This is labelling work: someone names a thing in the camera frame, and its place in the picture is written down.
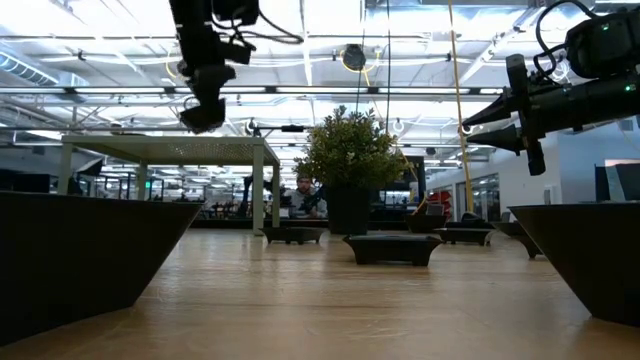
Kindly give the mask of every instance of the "white pergola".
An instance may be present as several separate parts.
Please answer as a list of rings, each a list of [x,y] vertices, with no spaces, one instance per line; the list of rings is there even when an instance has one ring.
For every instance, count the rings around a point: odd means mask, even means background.
[[[273,166],[273,227],[280,226],[280,160],[263,138],[196,136],[82,136],[62,137],[58,194],[66,195],[74,148],[95,151],[139,165],[138,200],[145,199],[149,165],[252,165],[253,233],[264,226],[262,202],[264,166]]]

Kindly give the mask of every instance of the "person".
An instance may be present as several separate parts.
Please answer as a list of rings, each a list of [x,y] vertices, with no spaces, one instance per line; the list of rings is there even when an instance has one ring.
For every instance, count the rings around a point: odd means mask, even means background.
[[[327,217],[327,202],[324,199],[320,200],[308,214],[304,210],[300,210],[304,200],[316,193],[316,189],[311,186],[311,178],[305,175],[298,175],[296,184],[298,186],[296,190],[289,190],[284,194],[291,197],[291,217],[315,219]]]

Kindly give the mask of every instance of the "white column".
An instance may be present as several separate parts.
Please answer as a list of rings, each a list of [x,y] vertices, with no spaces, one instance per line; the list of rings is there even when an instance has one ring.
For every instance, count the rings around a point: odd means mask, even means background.
[[[253,208],[253,233],[262,235],[260,228],[264,227],[264,203],[262,200],[264,188],[264,145],[253,146],[253,194],[251,207]]]
[[[140,201],[146,200],[147,194],[147,163],[142,162],[138,166],[138,173],[136,174],[136,190],[138,191],[137,199]]]
[[[273,205],[271,206],[271,216],[273,219],[273,227],[280,227],[280,164],[273,165]]]
[[[58,194],[67,195],[69,178],[71,177],[71,158],[73,156],[73,144],[62,144],[60,155],[60,172],[58,173]]]

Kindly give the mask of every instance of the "round black object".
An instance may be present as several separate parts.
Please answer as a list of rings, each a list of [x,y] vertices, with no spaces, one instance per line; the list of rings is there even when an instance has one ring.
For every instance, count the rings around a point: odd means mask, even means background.
[[[328,187],[327,210],[332,234],[365,235],[371,209],[370,192],[364,188]]]
[[[344,65],[353,71],[360,71],[364,68],[364,64],[367,63],[367,58],[364,56],[362,47],[358,44],[349,44],[342,56]]]

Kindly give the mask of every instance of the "yellow pole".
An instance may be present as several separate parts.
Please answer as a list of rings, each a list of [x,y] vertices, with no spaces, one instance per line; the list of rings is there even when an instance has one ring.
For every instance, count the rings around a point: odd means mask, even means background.
[[[453,70],[456,79],[456,101],[458,102],[458,136],[460,136],[460,148],[462,149],[462,166],[467,191],[467,211],[473,212],[473,193],[471,192],[471,176],[469,175],[469,162],[467,158],[467,141],[462,133],[462,105],[460,104],[460,81],[458,79],[458,53],[456,52],[456,32],[453,27],[453,0],[449,0],[449,20],[451,21],[451,48],[453,50]]]

